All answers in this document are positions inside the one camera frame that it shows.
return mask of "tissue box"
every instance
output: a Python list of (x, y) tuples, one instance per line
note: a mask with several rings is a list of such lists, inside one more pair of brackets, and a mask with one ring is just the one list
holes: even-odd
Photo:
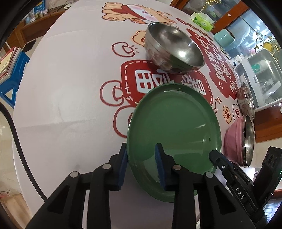
[(205, 31), (209, 32), (213, 29), (212, 23), (214, 22), (208, 15), (203, 13), (193, 13), (191, 19), (197, 25), (201, 26)]

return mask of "metal bowl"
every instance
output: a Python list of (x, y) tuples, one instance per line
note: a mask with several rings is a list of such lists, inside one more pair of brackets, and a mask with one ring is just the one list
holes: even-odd
[(243, 166), (251, 165), (255, 147), (255, 131), (253, 120), (249, 115), (243, 117), (242, 123), (242, 159)]
[(148, 25), (144, 47), (150, 60), (171, 74), (186, 74), (205, 65), (201, 50), (188, 35), (160, 22)]
[(253, 103), (253, 98), (250, 90), (244, 82), (242, 86), (238, 89), (237, 93), (237, 102), (240, 108), (240, 111), (243, 115), (249, 115), (251, 118), (255, 118), (255, 108)]

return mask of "printed tablecloth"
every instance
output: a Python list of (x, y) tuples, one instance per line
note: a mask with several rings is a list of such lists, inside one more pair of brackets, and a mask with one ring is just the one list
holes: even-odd
[[(155, 21), (187, 33), (201, 48), (205, 66), (183, 76), (154, 66), (143, 45), (145, 30)], [(25, 158), (44, 194), (50, 196), (74, 170), (87, 173), (107, 163), (126, 141), (140, 99), (169, 82), (186, 84), (206, 98), (218, 118), (222, 139), (240, 116), (238, 81), (227, 58), (212, 34), (186, 13), (145, 0), (80, 0), (68, 9), (34, 51), (13, 116)], [(14, 144), (13, 154), (22, 194), (35, 214), (43, 201)], [(121, 191), (110, 192), (110, 208), (112, 228), (171, 228), (173, 204), (145, 193), (129, 167)]]

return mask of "wooden furniture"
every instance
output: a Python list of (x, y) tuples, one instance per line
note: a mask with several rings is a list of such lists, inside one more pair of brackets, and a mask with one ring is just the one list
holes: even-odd
[[(51, 9), (46, 15), (37, 18), (31, 23), (25, 24), (24, 20), (21, 21), (8, 37), (7, 43), (10, 47), (16, 46), (23, 48), (26, 43), (40, 36), (44, 36), (65, 11), (64, 8)], [(6, 52), (9, 50), (7, 45), (4, 45), (4, 49)]]
[[(190, 0), (173, 0), (170, 5), (182, 10), (189, 1)], [(215, 27), (212, 33), (215, 34), (227, 28), (248, 9), (249, 7), (240, 1), (214, 24)], [(282, 103), (256, 112), (254, 120), (256, 142), (264, 142), (282, 137), (281, 108)]]
[(235, 21), (248, 9), (249, 7), (245, 3), (240, 1), (214, 24), (214, 29), (211, 32), (213, 34), (216, 34), (222, 29), (228, 27), (233, 21)]
[[(189, 1), (190, 0), (173, 0), (170, 5), (177, 9), (182, 10)], [(220, 30), (226, 28), (248, 9), (249, 7), (245, 3), (240, 1), (214, 24), (215, 27), (212, 30), (212, 33), (215, 34)]]
[(282, 103), (255, 113), (255, 141), (264, 142), (282, 137)]
[(282, 198), (282, 189), (276, 189), (271, 197), (271, 199), (278, 199), (278, 198)]
[(31, 220), (29, 208), (22, 194), (4, 197), (0, 200), (0, 205), (13, 223), (9, 228), (24, 229)]

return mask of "screw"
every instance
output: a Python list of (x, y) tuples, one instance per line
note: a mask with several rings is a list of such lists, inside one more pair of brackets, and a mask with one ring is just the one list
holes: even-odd
[(180, 170), (180, 169), (182, 169), (182, 167), (181, 167), (180, 165), (174, 165), (174, 166), (173, 166), (173, 169), (175, 169), (175, 170)]
[(213, 177), (213, 173), (211, 173), (211, 172), (206, 172), (206, 177), (212, 178), (212, 177)]
[(77, 172), (77, 171), (72, 171), (72, 172), (70, 173), (70, 176), (71, 176), (72, 178), (75, 178), (75, 177), (78, 176), (78, 172)]
[(110, 164), (103, 164), (102, 166), (103, 169), (110, 169), (111, 168), (111, 165)]

